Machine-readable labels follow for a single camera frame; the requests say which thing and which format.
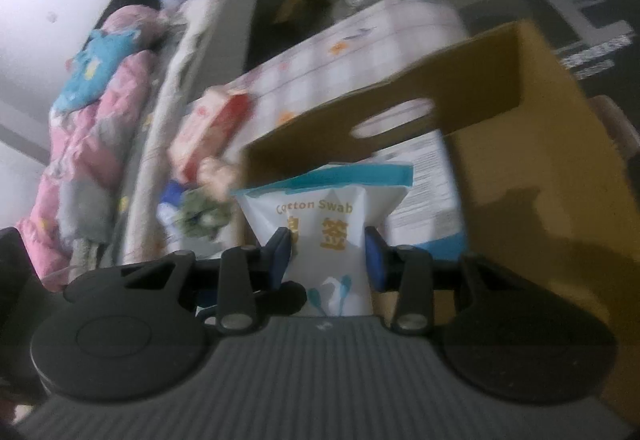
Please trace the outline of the cotton swab bag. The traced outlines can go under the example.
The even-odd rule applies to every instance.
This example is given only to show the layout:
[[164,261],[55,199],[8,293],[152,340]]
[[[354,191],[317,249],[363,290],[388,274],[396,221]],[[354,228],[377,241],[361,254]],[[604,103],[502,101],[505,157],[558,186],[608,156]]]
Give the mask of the cotton swab bag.
[[306,290],[301,316],[370,316],[364,230],[383,223],[412,185],[409,163],[332,164],[234,197],[260,244],[291,231],[283,278]]

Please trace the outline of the white blue paper pack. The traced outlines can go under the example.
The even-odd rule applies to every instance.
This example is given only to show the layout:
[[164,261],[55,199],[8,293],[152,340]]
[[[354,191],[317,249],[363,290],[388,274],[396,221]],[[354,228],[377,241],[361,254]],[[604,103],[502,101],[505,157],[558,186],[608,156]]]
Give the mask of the white blue paper pack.
[[468,248],[457,181],[444,136],[439,130],[383,148],[365,164],[413,166],[413,184],[398,207],[383,221],[390,245],[412,245],[438,260],[456,260]]

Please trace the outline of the green floral scrunchie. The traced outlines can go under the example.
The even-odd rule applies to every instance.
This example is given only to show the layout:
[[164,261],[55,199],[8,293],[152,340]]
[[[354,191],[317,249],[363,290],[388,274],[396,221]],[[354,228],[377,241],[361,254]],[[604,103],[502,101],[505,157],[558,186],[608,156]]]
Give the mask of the green floral scrunchie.
[[198,188],[181,194],[174,223],[187,238],[214,240],[219,231],[228,226],[231,216],[229,202],[215,200]]

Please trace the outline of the red tissue pack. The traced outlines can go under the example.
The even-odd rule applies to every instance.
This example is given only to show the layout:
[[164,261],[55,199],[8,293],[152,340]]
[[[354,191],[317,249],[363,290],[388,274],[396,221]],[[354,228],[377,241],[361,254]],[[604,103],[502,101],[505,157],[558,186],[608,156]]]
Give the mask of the red tissue pack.
[[252,109],[252,96],[242,89],[207,88],[183,117],[169,145],[172,176],[194,183],[204,158],[216,157],[227,146]]

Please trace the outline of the brown cardboard box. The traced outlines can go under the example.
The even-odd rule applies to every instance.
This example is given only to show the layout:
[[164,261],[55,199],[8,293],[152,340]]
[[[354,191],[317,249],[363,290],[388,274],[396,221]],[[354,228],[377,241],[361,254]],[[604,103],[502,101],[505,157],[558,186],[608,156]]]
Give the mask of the brown cardboard box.
[[435,52],[247,145],[247,186],[438,128],[473,252],[606,319],[605,401],[639,418],[639,208],[620,154],[531,22]]

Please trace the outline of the pink quilted blanket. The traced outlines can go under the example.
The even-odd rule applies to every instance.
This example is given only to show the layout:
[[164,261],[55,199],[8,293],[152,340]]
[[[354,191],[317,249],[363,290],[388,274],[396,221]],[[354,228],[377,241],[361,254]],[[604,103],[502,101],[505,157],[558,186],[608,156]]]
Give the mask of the pink quilted blanket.
[[57,292],[91,268],[112,236],[116,195],[131,141],[151,92],[153,44],[168,29],[167,16],[141,4],[112,13],[98,30],[141,30],[104,93],[66,114],[50,109],[50,163],[40,178],[29,216],[17,229],[40,281]]

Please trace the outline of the white fluffy blanket edge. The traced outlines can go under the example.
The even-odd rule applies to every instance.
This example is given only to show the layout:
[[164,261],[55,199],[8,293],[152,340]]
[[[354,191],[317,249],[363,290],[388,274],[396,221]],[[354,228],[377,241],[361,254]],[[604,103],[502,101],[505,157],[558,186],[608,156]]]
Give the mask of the white fluffy blanket edge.
[[122,192],[129,196],[108,258],[134,264],[163,253],[156,206],[170,176],[168,148],[186,107],[243,73],[256,0],[186,0],[171,13],[176,45],[143,112]]

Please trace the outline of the checkered floral bed sheet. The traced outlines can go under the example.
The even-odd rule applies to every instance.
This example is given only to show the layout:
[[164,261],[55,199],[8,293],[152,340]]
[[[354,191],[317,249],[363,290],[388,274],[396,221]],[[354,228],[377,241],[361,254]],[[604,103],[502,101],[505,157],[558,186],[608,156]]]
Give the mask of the checkered floral bed sheet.
[[389,78],[424,56],[468,38],[453,7],[437,0],[380,0],[232,80],[254,101],[224,150],[244,146],[291,118]]

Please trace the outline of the blue patterned pillow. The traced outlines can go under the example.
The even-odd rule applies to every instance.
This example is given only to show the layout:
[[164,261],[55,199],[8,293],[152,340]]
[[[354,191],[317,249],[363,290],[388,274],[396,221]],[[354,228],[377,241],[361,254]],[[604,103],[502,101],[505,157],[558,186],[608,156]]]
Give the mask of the blue patterned pillow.
[[72,59],[70,78],[53,102],[52,111],[66,114],[99,100],[119,64],[138,50],[140,36],[141,30],[94,30],[85,48]]

